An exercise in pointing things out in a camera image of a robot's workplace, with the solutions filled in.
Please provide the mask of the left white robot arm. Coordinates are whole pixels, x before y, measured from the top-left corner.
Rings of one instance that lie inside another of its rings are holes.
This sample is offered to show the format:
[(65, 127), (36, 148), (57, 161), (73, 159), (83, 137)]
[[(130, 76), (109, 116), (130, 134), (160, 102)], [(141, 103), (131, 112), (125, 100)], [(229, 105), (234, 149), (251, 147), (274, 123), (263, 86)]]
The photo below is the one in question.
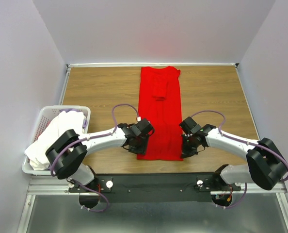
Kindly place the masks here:
[(93, 169), (83, 164), (87, 155), (109, 149), (123, 148), (134, 154), (145, 154), (154, 128), (147, 119), (135, 124), (121, 123), (107, 131), (78, 134), (73, 129), (65, 131), (46, 151), (51, 176), (59, 180), (71, 179), (80, 183), (84, 191), (96, 187)]

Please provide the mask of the red t shirt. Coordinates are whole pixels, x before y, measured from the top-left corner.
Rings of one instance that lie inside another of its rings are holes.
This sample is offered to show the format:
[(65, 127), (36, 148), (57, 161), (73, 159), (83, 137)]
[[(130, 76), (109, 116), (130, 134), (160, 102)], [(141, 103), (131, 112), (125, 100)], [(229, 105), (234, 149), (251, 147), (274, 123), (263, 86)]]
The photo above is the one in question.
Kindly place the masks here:
[(180, 70), (175, 67), (141, 68), (139, 114), (150, 121), (155, 132), (145, 154), (138, 160), (183, 161)]

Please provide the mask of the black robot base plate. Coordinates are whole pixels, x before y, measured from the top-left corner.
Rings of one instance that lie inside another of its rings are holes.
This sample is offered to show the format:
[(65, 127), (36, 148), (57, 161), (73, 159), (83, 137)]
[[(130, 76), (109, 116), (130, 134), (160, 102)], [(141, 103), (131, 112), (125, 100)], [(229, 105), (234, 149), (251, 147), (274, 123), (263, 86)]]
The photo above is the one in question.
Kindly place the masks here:
[(81, 188), (69, 186), (70, 193), (80, 195), (80, 203), (95, 207), (103, 203), (127, 202), (212, 202), (214, 193), (221, 193), (226, 203), (232, 191), (241, 188), (234, 184), (217, 184), (211, 172), (196, 173), (143, 173), (143, 174), (98, 174), (90, 189), (100, 191), (105, 198)]

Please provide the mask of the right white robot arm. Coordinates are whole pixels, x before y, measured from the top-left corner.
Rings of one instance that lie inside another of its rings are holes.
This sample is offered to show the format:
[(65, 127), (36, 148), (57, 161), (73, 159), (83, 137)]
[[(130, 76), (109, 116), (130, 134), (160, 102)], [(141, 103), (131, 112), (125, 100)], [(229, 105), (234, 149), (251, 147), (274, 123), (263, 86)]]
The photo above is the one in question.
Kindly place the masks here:
[(180, 123), (183, 131), (181, 158), (198, 154), (198, 147), (224, 150), (246, 161), (244, 165), (225, 164), (212, 175), (210, 182), (217, 190), (229, 184), (254, 183), (264, 190), (272, 190), (288, 173), (288, 165), (268, 138), (249, 140), (207, 124), (200, 126), (190, 116)]

